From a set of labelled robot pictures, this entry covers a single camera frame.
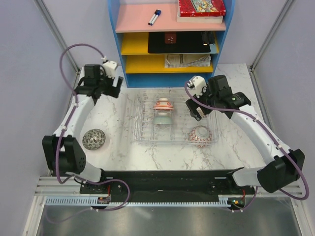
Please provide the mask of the blue triangle patterned bowl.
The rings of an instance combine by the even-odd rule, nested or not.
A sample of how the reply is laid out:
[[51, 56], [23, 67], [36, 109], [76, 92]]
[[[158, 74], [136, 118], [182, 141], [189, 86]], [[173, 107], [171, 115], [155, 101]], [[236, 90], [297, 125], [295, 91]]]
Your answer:
[[213, 138], [206, 126], [198, 125], [189, 133], [189, 140], [198, 148], [204, 148], [213, 141]]

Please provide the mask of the orange floral patterned bowl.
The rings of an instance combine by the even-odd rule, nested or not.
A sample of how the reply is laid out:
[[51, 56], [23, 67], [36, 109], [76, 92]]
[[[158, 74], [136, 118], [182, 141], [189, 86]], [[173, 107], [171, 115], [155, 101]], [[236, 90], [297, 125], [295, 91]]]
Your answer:
[[155, 102], [153, 109], [157, 111], [173, 111], [174, 106], [168, 98], [159, 98]]

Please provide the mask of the pale green bowl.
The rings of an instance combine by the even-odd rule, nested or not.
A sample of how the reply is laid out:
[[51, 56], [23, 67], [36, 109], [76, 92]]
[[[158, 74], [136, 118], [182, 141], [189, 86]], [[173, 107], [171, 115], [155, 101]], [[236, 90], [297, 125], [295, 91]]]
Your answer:
[[158, 113], [152, 120], [154, 125], [172, 125], [172, 117], [168, 113]]

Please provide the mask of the grey mosaic patterned bowl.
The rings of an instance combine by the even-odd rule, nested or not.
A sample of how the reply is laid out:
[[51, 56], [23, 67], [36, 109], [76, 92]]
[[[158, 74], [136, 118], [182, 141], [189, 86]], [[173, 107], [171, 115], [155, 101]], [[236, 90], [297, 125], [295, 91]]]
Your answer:
[[100, 129], [91, 129], [82, 138], [82, 144], [87, 150], [97, 150], [105, 144], [105, 141], [106, 135]]

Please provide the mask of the brown geometric patterned bowl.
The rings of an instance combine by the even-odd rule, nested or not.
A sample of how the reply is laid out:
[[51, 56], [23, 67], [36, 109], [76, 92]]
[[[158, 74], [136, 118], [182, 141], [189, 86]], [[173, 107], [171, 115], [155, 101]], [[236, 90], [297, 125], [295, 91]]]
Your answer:
[[197, 113], [201, 116], [201, 118], [205, 117], [205, 114], [203, 113], [201, 109], [197, 109]]

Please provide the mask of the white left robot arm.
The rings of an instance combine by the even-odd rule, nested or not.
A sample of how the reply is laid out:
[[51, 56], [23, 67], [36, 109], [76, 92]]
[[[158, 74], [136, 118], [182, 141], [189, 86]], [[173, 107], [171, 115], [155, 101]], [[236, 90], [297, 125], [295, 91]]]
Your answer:
[[118, 65], [107, 60], [102, 65], [86, 64], [80, 72], [78, 86], [61, 125], [50, 136], [44, 136], [42, 146], [48, 169], [56, 176], [74, 175], [91, 182], [96, 193], [104, 193], [108, 181], [102, 178], [102, 169], [86, 160], [79, 144], [79, 136], [88, 114], [102, 95], [118, 98], [123, 82], [116, 76]]

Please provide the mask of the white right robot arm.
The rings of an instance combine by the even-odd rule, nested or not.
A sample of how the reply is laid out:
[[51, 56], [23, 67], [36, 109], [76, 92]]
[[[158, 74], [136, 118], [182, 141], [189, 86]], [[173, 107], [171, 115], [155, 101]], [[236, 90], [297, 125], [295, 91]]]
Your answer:
[[186, 105], [193, 118], [200, 121], [212, 111], [220, 111], [245, 132], [263, 158], [264, 167], [232, 171], [231, 178], [225, 181], [228, 192], [235, 194], [243, 186], [251, 185], [274, 193], [303, 178], [304, 153], [282, 142], [260, 120], [248, 97], [242, 92], [232, 91], [224, 75], [208, 80], [194, 76], [186, 82], [185, 91], [189, 96]]

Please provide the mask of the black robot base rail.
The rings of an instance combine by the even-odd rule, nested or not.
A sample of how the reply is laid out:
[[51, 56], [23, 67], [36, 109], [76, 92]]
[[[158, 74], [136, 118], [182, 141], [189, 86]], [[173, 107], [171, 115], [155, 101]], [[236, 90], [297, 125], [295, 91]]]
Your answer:
[[239, 187], [232, 182], [230, 170], [190, 171], [105, 171], [101, 180], [113, 183], [83, 183], [81, 194], [110, 194], [111, 198], [128, 201], [215, 201], [219, 195], [249, 196], [255, 187]]

